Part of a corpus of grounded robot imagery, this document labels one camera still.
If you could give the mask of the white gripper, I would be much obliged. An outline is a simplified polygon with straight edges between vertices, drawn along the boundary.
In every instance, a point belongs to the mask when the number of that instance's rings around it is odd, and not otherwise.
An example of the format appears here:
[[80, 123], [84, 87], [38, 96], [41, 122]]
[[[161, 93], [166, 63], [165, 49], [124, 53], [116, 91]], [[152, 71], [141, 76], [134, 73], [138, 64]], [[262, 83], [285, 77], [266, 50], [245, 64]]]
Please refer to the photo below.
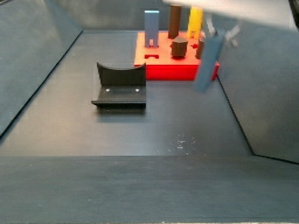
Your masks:
[[[202, 8], [205, 12], [214, 13], [230, 18], [253, 21], [262, 25], [296, 29], [294, 18], [290, 12], [288, 0], [162, 0], [168, 4], [178, 4], [182, 6], [196, 6]], [[213, 27], [212, 17], [205, 15], [205, 24], [209, 35], [216, 35], [217, 31]], [[238, 45], [236, 36], [240, 27], [236, 25], [225, 33], [225, 41], [233, 47]]]

